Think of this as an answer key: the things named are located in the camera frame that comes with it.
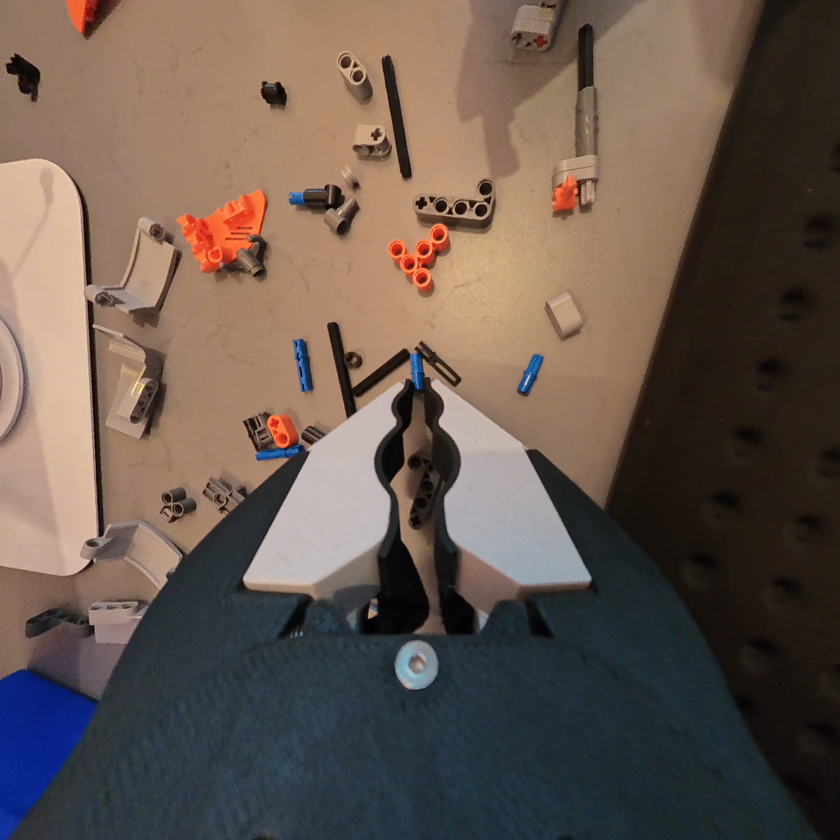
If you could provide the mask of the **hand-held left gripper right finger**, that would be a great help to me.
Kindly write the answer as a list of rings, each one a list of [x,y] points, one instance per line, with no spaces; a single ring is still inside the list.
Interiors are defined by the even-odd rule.
[[[446,634],[474,633],[500,602],[589,588],[532,451],[441,381],[426,379],[424,411],[441,478],[434,568]]]

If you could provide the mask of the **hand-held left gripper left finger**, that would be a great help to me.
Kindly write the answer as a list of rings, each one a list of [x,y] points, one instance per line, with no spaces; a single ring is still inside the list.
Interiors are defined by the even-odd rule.
[[[247,589],[329,600],[348,615],[375,599],[384,634],[424,625],[428,597],[392,488],[414,391],[392,386],[310,447],[245,572]]]

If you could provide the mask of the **light grey cross-hole connector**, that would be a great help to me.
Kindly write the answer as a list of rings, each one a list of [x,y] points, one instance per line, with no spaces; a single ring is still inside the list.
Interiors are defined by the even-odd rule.
[[[391,154],[392,144],[382,125],[360,123],[355,127],[352,150],[360,160],[383,160]]]

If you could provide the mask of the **dark grey holed beam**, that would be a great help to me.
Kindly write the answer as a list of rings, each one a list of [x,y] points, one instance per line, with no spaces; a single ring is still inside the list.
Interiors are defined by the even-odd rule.
[[[417,478],[408,524],[412,529],[420,530],[434,509],[441,476],[434,467],[430,454],[423,450],[411,455],[407,460],[407,465]]]

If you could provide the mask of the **dark grey double connector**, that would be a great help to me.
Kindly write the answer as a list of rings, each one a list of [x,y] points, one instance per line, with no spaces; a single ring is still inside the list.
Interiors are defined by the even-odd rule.
[[[203,496],[220,515],[227,515],[247,498],[248,491],[244,485],[232,485],[224,479],[211,476],[205,484]]]

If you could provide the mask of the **grey curved panel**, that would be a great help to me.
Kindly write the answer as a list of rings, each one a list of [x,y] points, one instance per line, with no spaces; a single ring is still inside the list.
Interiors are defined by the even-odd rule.
[[[106,426],[140,439],[148,429],[161,386],[161,357],[121,332],[98,324],[94,324],[93,329],[108,336],[108,350],[122,358],[117,391],[108,410]]]
[[[120,283],[109,287],[88,284],[85,299],[101,308],[116,308],[132,315],[158,311],[180,256],[165,228],[148,217],[141,217]]]
[[[80,558],[87,562],[125,561],[158,592],[183,557],[183,551],[146,521],[110,523],[102,535],[87,539],[80,548]]]

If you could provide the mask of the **black long pin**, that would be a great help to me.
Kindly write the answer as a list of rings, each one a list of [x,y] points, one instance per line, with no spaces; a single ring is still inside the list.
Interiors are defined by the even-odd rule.
[[[441,377],[449,385],[456,387],[459,383],[461,383],[462,377],[425,342],[419,342],[415,347],[415,352],[420,354],[425,363],[429,364],[436,371],[439,377]]]

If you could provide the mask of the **light grey slope tile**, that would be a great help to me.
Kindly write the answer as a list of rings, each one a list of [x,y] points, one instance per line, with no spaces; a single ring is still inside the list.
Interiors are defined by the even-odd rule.
[[[569,292],[546,301],[545,311],[561,340],[568,340],[583,330],[584,318]]]

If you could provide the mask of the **light grey angled panel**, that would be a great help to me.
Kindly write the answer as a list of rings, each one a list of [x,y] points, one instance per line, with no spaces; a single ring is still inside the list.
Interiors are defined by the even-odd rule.
[[[88,622],[97,644],[126,645],[142,621],[149,604],[142,601],[94,602]]]

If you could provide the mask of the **dark grey pin connector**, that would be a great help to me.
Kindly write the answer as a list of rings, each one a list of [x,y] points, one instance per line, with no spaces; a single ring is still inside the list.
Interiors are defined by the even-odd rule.
[[[236,251],[235,257],[226,265],[228,272],[248,274],[254,278],[266,275],[264,254],[267,243],[260,235],[248,237],[248,246]]]

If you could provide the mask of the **black dimpled mat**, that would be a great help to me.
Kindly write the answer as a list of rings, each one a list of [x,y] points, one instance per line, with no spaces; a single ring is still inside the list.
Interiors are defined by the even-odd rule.
[[[839,2],[766,2],[609,509],[838,838]]]

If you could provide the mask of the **dark grey short beam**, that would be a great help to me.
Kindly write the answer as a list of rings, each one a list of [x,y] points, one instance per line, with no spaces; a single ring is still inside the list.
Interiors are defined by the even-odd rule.
[[[32,616],[24,625],[26,638],[36,638],[53,629],[72,631],[79,637],[89,637],[93,634],[88,615],[71,612],[61,607],[54,607]]]

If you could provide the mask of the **orange five-hole connector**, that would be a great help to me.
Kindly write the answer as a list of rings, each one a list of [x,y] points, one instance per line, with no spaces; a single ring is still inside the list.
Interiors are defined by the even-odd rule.
[[[433,225],[425,238],[419,239],[413,248],[408,248],[401,239],[392,240],[387,254],[412,285],[422,294],[434,290],[432,268],[436,258],[449,248],[449,231],[446,224]]]

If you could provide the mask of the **orange flat panel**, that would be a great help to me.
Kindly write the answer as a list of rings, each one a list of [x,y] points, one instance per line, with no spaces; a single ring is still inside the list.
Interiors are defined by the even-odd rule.
[[[238,249],[249,245],[249,236],[261,236],[266,209],[266,195],[256,190],[205,217],[185,213],[176,222],[202,273],[214,274],[226,269]]]

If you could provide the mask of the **grey L-shaped beam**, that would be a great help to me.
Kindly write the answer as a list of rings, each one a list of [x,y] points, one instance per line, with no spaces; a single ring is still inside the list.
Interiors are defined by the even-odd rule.
[[[429,193],[415,195],[413,210],[424,224],[446,224],[449,227],[485,229],[491,225],[496,209],[496,186],[483,179],[476,186],[475,196],[443,196]]]

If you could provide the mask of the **blue storage box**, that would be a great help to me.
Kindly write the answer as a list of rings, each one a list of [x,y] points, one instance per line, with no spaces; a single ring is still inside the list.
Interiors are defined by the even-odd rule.
[[[67,761],[97,702],[30,670],[1,680],[1,838]]]

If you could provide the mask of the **white stand base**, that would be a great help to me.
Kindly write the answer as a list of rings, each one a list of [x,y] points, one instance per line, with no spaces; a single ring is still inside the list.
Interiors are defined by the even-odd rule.
[[[21,339],[28,408],[1,443],[2,566],[70,576],[100,528],[81,198],[57,164],[1,165],[1,315]]]

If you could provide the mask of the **long black axle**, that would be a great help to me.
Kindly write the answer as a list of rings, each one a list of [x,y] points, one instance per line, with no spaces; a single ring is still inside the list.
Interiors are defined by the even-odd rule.
[[[401,177],[407,181],[412,178],[413,171],[411,166],[410,154],[407,148],[403,109],[397,86],[396,70],[392,57],[390,55],[383,56],[381,58],[381,65],[388,107],[392,119],[394,146],[396,150],[399,170],[401,173]]]

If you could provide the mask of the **grey cylinder axle assembly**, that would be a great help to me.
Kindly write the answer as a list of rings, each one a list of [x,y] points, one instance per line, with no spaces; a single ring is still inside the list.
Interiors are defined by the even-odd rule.
[[[594,84],[594,30],[584,24],[577,38],[577,96],[574,116],[575,156],[553,168],[552,211],[590,208],[599,180],[599,115]]]

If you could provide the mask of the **grey double-hole connector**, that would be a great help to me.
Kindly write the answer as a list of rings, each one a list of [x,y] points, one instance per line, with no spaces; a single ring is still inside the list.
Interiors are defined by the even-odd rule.
[[[337,67],[346,88],[357,102],[366,103],[371,100],[373,89],[367,69],[353,53],[348,50],[340,52]]]

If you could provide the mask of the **light grey long block piece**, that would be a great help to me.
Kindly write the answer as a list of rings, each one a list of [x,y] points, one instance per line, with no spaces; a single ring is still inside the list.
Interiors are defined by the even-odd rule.
[[[538,1],[519,6],[511,28],[511,46],[544,53],[551,48],[565,1]]]

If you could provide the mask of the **black small angled connector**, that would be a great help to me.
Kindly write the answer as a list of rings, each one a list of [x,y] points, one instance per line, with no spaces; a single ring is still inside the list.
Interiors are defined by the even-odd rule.
[[[39,98],[40,70],[19,54],[10,57],[5,69],[7,74],[16,79],[19,91],[30,101],[36,102]]]

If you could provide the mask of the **orange wedge brick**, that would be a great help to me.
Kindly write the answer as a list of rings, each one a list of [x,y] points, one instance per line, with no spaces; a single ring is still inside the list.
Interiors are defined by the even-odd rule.
[[[71,24],[82,37],[91,36],[121,1],[71,1],[66,9]]]

